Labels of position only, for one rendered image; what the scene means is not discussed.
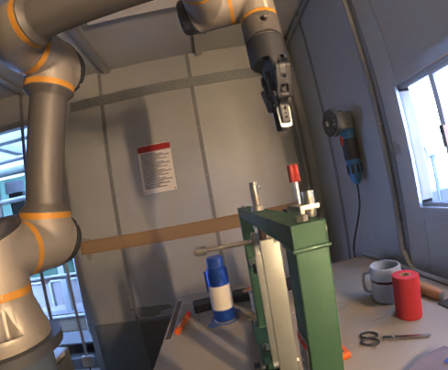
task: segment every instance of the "window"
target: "window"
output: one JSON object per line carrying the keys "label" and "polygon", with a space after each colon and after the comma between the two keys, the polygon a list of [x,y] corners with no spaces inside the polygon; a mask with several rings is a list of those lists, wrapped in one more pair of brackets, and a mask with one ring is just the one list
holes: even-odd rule
{"label": "window", "polygon": [[448,64],[399,93],[423,204],[448,204]]}
{"label": "window", "polygon": [[[25,203],[25,164],[23,158],[23,146],[21,130],[14,130],[0,134],[0,217],[18,214]],[[71,275],[73,296],[78,312],[83,316],[84,308],[80,285],[76,275],[74,261],[68,263]],[[67,285],[67,275],[63,266],[52,268],[43,273],[45,287],[49,299],[52,317],[62,319],[74,317],[74,308]],[[40,280],[40,274],[30,278],[34,295],[40,307],[49,315],[44,288]]]}

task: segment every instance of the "power cord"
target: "power cord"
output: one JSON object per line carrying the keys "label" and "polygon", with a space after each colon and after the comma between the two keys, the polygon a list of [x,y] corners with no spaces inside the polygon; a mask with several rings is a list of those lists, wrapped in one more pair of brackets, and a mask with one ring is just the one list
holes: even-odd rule
{"label": "power cord", "polygon": [[355,255],[355,240],[357,239],[357,230],[359,229],[360,205],[361,205],[361,203],[360,203],[360,190],[359,190],[359,184],[357,184],[357,196],[358,196],[358,199],[359,199],[359,208],[358,208],[358,211],[357,211],[357,222],[356,222],[356,224],[355,224],[355,232],[354,232],[354,246],[353,246],[353,249],[354,249],[354,257],[356,257],[356,255]]}

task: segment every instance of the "wall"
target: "wall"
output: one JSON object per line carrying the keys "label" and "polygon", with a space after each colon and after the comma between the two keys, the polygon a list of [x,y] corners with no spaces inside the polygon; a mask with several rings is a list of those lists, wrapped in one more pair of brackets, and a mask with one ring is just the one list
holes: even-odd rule
{"label": "wall", "polygon": [[[72,101],[98,96],[100,89],[113,93],[243,68],[249,68],[244,47],[155,60],[113,70],[100,80],[87,76]],[[68,198],[83,240],[236,214],[238,207],[250,204],[248,182],[253,180],[261,184],[265,205],[293,202],[285,169],[297,161],[291,132],[275,131],[260,92],[260,79],[253,77],[70,113]],[[178,189],[144,196],[136,149],[164,141],[171,143]],[[95,329],[93,338],[103,349],[105,368],[119,361],[116,348],[143,346],[126,273],[142,320],[161,318],[171,313],[179,297],[205,289],[205,259],[195,257],[193,249],[237,240],[242,236],[235,229],[77,256],[87,315]],[[244,250],[230,250],[224,257],[231,284],[247,285]],[[124,363],[125,369],[145,361],[139,350],[132,352],[137,358]]]}
{"label": "wall", "polygon": [[[353,0],[351,4],[375,73],[388,146],[395,154],[411,259],[416,267],[448,278],[448,208],[421,207],[397,96],[398,85],[447,57],[448,6],[435,0]],[[330,143],[321,130],[322,110],[331,107],[353,113],[366,170],[359,186],[362,212],[357,250],[403,261],[375,102],[343,2],[311,0],[289,47],[314,143],[330,235],[340,244],[333,246],[335,255],[347,256],[357,205],[355,188],[344,173],[342,152],[336,140]]]}

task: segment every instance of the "green metal frame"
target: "green metal frame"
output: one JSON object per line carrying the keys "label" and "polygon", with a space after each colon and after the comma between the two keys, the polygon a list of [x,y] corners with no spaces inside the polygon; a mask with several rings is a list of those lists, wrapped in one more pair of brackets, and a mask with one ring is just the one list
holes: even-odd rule
{"label": "green metal frame", "polygon": [[[309,347],[311,370],[343,370],[326,221],[311,217],[306,223],[296,223],[293,214],[271,210],[251,212],[250,207],[240,208],[239,218],[244,240],[250,239],[256,226],[287,250],[298,329]],[[268,332],[252,245],[246,245],[246,258],[257,310],[253,329],[263,362],[267,369],[273,369],[270,352],[262,351],[263,343],[268,342]]]}

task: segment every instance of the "orange clip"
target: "orange clip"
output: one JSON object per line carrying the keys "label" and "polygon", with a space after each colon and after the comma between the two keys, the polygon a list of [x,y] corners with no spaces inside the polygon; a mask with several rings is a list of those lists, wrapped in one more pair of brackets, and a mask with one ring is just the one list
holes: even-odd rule
{"label": "orange clip", "polygon": [[190,319],[191,312],[187,311],[178,326],[176,326],[176,330],[174,330],[174,334],[179,335],[182,332],[182,329],[184,329],[184,325],[188,322]]}
{"label": "orange clip", "polygon": [[352,357],[352,353],[349,350],[347,350],[343,344],[342,344],[342,353],[344,354],[344,361]]}

